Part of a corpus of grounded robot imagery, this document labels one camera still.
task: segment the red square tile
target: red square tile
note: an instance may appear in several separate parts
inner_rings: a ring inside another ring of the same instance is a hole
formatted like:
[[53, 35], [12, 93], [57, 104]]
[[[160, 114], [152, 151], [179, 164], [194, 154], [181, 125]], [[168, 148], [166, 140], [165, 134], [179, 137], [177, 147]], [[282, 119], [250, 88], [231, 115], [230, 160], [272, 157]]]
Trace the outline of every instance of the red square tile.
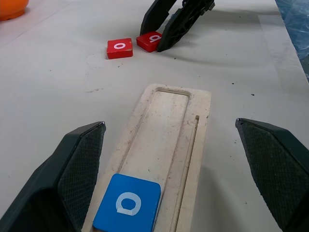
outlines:
[[117, 59], [133, 56], [132, 39], [120, 39], [107, 41], [107, 57], [108, 59]]
[[149, 32], [136, 38], [136, 43], [147, 52], [153, 52], [157, 49], [162, 35], [156, 31]]

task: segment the white wooden board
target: white wooden board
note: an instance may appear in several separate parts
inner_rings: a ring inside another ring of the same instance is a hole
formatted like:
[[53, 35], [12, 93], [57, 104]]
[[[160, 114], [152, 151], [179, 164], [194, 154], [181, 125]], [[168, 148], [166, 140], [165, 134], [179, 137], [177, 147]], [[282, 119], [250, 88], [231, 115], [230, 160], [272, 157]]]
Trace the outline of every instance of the white wooden board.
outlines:
[[97, 181], [82, 232], [92, 223], [111, 177], [121, 173], [161, 186], [155, 232], [191, 227], [211, 94], [151, 85], [142, 95], [104, 175]]

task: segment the textured gripper pad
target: textured gripper pad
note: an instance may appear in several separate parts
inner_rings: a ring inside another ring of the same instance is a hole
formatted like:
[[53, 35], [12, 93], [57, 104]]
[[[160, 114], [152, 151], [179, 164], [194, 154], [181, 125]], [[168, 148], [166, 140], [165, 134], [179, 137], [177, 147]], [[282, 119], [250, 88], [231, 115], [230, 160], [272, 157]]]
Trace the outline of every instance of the textured gripper pad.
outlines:
[[236, 127], [252, 177], [279, 227], [301, 224], [296, 220], [309, 210], [308, 150], [289, 131], [267, 123], [239, 118]]
[[103, 129], [96, 127], [81, 138], [58, 184], [59, 195], [76, 231], [83, 227], [97, 182]]

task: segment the blue block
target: blue block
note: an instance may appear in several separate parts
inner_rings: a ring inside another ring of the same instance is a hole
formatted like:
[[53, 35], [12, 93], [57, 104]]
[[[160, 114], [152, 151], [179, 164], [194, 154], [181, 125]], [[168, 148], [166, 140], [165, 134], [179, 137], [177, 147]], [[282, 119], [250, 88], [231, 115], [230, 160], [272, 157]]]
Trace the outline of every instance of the blue block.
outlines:
[[160, 195], [158, 183], [115, 174], [93, 226], [104, 232], [151, 232]]

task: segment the white table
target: white table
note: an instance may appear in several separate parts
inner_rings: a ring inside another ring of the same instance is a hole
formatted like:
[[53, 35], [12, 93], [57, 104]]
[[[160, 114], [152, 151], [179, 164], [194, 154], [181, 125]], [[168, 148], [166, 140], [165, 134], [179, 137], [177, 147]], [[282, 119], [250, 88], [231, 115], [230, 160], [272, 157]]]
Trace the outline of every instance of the white table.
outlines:
[[102, 175], [143, 90], [159, 83], [212, 92], [192, 231], [279, 232], [235, 128], [253, 118], [309, 146], [308, 83], [275, 1], [217, 0], [172, 49], [134, 43], [134, 57], [107, 60], [107, 41], [135, 41], [151, 4], [30, 0], [0, 23], [0, 215], [67, 132], [99, 120]]

